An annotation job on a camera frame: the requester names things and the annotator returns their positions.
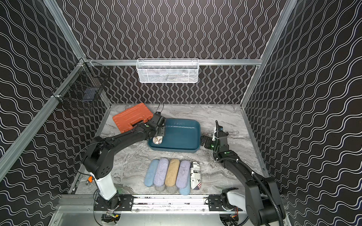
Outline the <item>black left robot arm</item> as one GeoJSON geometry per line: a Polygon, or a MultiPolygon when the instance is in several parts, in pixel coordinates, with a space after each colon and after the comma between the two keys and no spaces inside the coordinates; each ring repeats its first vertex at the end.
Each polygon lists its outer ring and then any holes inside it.
{"type": "Polygon", "coordinates": [[[82,163],[96,181],[101,197],[110,201],[118,191],[111,177],[114,156],[121,150],[144,140],[165,135],[166,118],[154,113],[148,122],[139,122],[130,131],[112,137],[95,137],[88,146],[82,163]]]}

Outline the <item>marble print glasses case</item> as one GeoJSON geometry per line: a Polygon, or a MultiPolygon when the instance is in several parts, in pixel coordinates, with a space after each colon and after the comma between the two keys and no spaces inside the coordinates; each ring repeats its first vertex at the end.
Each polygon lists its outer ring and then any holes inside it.
{"type": "Polygon", "coordinates": [[[163,142],[163,136],[157,136],[152,139],[152,142],[156,145],[160,145],[163,142]]]}

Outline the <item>purple glasses case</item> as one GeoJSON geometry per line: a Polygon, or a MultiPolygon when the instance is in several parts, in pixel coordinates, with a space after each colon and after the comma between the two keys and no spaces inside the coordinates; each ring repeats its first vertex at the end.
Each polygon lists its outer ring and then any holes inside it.
{"type": "Polygon", "coordinates": [[[185,188],[187,186],[189,171],[190,171],[190,162],[187,160],[181,161],[176,178],[177,188],[185,188]]]}

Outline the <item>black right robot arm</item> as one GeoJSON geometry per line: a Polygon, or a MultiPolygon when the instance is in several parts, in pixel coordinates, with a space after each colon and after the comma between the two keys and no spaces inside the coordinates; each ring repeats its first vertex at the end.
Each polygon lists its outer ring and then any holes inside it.
{"type": "Polygon", "coordinates": [[[276,182],[264,177],[244,163],[228,145],[228,132],[217,131],[215,137],[201,136],[200,144],[213,151],[214,160],[230,171],[244,186],[245,194],[238,198],[237,188],[224,189],[222,207],[242,210],[255,226],[268,226],[272,222],[284,225],[285,209],[276,182]]]}

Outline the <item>light blue glasses case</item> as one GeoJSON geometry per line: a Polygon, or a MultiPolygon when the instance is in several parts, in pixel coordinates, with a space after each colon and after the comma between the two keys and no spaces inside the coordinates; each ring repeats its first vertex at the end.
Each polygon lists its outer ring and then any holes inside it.
{"type": "Polygon", "coordinates": [[[146,172],[146,176],[144,179],[144,185],[147,187],[151,187],[153,186],[153,181],[154,181],[154,177],[157,171],[157,167],[158,167],[158,163],[159,160],[158,159],[154,159],[151,161],[148,170],[146,172]]]}

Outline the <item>lavender glasses case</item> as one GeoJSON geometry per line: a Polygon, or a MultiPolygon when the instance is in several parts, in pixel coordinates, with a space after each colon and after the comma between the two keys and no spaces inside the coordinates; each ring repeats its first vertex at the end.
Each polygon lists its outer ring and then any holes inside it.
{"type": "Polygon", "coordinates": [[[159,160],[153,181],[154,186],[163,186],[165,184],[168,166],[169,160],[167,158],[159,160]]]}

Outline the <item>tan fabric glasses case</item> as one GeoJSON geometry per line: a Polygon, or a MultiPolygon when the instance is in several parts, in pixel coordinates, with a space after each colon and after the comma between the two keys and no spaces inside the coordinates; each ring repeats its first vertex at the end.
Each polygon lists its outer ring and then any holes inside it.
{"type": "Polygon", "coordinates": [[[167,187],[175,186],[179,166],[180,166],[180,161],[178,159],[172,159],[170,161],[165,179],[165,185],[167,187]]]}

